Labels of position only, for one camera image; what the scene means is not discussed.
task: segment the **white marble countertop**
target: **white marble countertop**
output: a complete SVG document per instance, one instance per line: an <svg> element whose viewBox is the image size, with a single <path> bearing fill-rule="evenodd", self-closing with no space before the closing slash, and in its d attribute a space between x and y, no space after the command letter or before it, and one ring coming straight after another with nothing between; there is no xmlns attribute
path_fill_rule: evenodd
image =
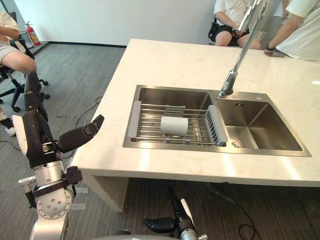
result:
<svg viewBox="0 0 320 240"><path fill-rule="evenodd" d="M86 175L320 187L320 63L249 50L235 91L266 93L312 157L122 147L137 85L219 90L241 49L132 39L73 158Z"/></svg>

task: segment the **faucet spout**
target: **faucet spout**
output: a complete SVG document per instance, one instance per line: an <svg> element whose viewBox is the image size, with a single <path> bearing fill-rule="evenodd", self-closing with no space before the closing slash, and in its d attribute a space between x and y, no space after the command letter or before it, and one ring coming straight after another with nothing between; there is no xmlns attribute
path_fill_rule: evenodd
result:
<svg viewBox="0 0 320 240"><path fill-rule="evenodd" d="M250 6L250 8L248 9L247 13L245 14L242 23L240 25L240 29L243 31L243 25L248 26L249 25L249 21L252 18L253 14L255 13L256 9L257 9L257 5L261 4L261 2L263 2L263 0L255 0L253 5ZM262 5L261 11L255 21L255 24L253 26L253 29L249 35L248 41L246 42L246 44L243 46L243 49L237 59L237 61L235 62L235 65L233 67L233 69L231 69L222 85L222 88L220 90L220 92L218 93L218 97L220 98L226 98L228 95L231 95L234 90L234 84L238 75L238 69L242 63L242 61L244 60L248 49L251 45L251 42L253 41L255 35L258 32L259 26L265 16L265 13L267 12L269 6L269 0L265 0L264 4Z"/></svg>

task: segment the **black shorts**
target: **black shorts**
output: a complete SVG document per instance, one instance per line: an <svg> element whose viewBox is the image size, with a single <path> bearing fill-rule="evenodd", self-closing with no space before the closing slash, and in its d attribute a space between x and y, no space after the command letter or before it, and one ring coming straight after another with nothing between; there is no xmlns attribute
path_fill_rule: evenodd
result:
<svg viewBox="0 0 320 240"><path fill-rule="evenodd" d="M234 41L234 42L237 42L239 38L242 38L243 36L249 34L249 29L247 31L245 31L241 36L235 36L234 35L234 32L232 31L232 27L230 26L227 26L227 25L220 25L215 33L215 36L214 36L214 39L216 39L216 36L223 32L223 31L227 31L229 32L231 35L232 35L232 40L231 41Z"/></svg>

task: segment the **gray carpet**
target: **gray carpet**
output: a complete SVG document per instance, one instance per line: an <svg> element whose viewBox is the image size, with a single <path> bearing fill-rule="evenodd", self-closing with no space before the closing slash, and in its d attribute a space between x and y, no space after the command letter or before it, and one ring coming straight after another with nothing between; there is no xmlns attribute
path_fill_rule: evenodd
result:
<svg viewBox="0 0 320 240"><path fill-rule="evenodd" d="M75 127L77 118L102 96L123 55L123 48L49 44L36 54L38 74L50 85L43 90L51 95L47 109L52 135L58 137ZM20 82L23 76L13 74ZM11 87L5 80L0 92ZM2 98L2 109L8 115L11 96ZM23 107L23 97L18 106ZM89 122L94 110L80 121ZM15 137L0 129L0 139L18 146ZM37 219L35 209L28 208L18 179L32 175L27 159L7 143L0 143L0 236L6 240L27 240ZM77 185L78 195L69 212L67 240L91 240L120 229L134 234L151 234L143 219L171 217L167 197L172 184L179 197L187 200L199 233L211 240L238 240L238 227L249 223L234 205L220 200L200 182L131 179L122 213L112 211L88 187ZM319 240L320 189L275 187L220 183L223 191L233 196L252 217L263 240Z"/></svg>

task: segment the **chair wheel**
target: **chair wheel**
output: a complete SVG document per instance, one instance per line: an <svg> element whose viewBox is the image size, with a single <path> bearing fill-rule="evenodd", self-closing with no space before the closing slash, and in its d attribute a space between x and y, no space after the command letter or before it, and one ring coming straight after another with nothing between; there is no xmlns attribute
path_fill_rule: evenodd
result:
<svg viewBox="0 0 320 240"><path fill-rule="evenodd" d="M13 107L12 109L16 113L20 112L20 110L21 110L20 107L18 107L18 106Z"/></svg>

